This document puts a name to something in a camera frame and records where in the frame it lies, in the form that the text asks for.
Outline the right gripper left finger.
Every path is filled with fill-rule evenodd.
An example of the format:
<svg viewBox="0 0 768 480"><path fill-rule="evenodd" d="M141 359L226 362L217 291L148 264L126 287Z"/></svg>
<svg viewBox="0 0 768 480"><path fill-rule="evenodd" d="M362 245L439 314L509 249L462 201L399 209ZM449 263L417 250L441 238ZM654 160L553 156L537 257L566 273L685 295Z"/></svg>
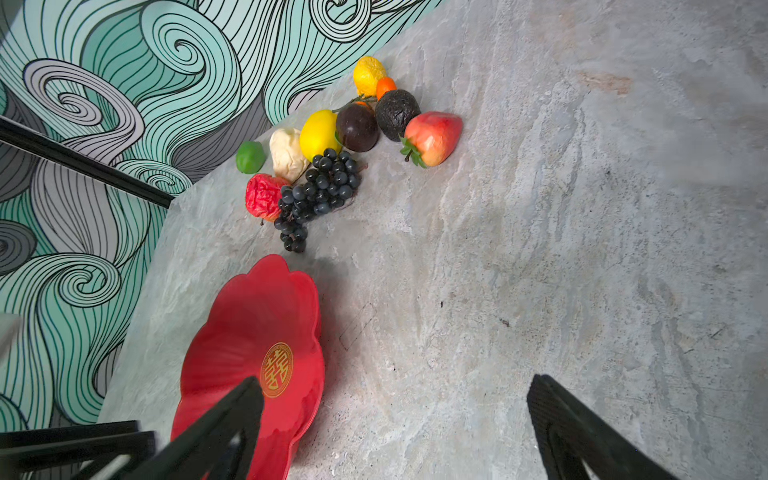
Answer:
<svg viewBox="0 0 768 480"><path fill-rule="evenodd" d="M251 376L129 479L245 479L259 437L264 398Z"/></svg>

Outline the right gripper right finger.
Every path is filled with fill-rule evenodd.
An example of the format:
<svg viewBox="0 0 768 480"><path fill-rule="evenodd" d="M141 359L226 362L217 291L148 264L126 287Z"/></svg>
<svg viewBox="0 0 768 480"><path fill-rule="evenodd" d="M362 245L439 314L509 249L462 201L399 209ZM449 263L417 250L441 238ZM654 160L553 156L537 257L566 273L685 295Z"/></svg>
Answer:
<svg viewBox="0 0 768 480"><path fill-rule="evenodd" d="M549 375L533 377L527 406L549 479L675 478Z"/></svg>

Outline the red flower-shaped bowl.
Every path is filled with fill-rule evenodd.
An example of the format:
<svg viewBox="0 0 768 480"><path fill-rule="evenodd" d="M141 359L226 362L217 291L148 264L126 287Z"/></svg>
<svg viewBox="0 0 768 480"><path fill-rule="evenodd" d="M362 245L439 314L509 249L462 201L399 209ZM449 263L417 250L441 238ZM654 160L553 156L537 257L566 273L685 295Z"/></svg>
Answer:
<svg viewBox="0 0 768 480"><path fill-rule="evenodd" d="M319 409L325 362L312 278L279 255L260 259L217 294L180 376L171 437L177 439L248 377L264 396L251 479L284 479Z"/></svg>

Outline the red apple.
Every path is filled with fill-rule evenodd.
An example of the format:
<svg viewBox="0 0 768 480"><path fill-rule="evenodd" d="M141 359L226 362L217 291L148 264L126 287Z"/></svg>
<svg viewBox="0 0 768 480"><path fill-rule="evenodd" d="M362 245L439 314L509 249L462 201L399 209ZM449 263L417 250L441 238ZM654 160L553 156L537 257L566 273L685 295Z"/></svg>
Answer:
<svg viewBox="0 0 768 480"><path fill-rule="evenodd" d="M281 177L256 174L249 181L245 192L245 206L254 217L274 222L280 215L278 205L282 189L291 183Z"/></svg>

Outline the dark avocado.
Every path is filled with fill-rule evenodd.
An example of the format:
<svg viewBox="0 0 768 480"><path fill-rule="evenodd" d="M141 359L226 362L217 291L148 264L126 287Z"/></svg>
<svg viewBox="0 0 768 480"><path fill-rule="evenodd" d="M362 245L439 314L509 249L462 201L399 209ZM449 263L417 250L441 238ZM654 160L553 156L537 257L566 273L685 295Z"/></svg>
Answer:
<svg viewBox="0 0 768 480"><path fill-rule="evenodd" d="M381 132L391 141L399 142L410 121L421 114L420 106L410 92L395 89L385 93L375 108L375 118Z"/></svg>

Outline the green lime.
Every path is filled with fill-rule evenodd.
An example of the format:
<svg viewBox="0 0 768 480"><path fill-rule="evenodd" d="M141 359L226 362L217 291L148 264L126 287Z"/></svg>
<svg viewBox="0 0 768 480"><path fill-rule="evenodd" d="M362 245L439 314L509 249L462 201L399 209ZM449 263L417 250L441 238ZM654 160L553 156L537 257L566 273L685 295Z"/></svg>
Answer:
<svg viewBox="0 0 768 480"><path fill-rule="evenodd" d="M235 154L236 167L243 174L259 173L265 161L265 150L262 144L256 141L244 141Z"/></svg>

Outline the black grape bunch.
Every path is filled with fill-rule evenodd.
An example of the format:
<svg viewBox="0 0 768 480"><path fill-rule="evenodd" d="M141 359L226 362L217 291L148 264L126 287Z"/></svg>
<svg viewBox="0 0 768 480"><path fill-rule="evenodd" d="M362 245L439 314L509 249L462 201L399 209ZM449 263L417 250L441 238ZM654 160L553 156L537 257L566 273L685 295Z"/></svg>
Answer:
<svg viewBox="0 0 768 480"><path fill-rule="evenodd" d="M326 149L314 157L303 182L280 189L275 228L286 251L304 252L307 225L351 202L362 182L360 171L361 164L349 151Z"/></svg>

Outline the yellow lemon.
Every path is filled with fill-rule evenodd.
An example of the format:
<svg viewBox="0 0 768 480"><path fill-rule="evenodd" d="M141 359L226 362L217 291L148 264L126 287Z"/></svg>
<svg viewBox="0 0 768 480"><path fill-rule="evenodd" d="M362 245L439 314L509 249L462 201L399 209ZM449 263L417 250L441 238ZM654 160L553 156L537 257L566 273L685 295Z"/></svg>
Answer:
<svg viewBox="0 0 768 480"><path fill-rule="evenodd" d="M328 149L341 152L342 145L336 137L336 121L337 114L328 109L317 111L307 119L299 136L300 149L307 160L313 161Z"/></svg>

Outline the dark purple plum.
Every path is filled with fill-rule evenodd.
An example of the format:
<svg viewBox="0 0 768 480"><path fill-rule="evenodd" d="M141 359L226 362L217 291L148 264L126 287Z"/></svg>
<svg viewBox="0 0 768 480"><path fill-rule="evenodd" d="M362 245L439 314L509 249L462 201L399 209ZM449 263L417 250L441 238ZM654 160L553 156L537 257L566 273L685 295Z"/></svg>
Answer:
<svg viewBox="0 0 768 480"><path fill-rule="evenodd" d="M338 112L336 132L340 143L353 152L371 150L380 137L374 111L362 102L346 105Z"/></svg>

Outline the small yellow citrus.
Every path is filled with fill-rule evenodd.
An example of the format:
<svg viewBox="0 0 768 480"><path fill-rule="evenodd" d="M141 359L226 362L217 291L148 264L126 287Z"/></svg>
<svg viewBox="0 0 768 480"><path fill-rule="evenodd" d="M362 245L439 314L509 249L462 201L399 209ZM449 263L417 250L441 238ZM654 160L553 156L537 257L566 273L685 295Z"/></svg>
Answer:
<svg viewBox="0 0 768 480"><path fill-rule="evenodd" d="M375 96L379 81L387 76L386 68L378 59L372 56L360 58L353 70L357 94L362 97Z"/></svg>

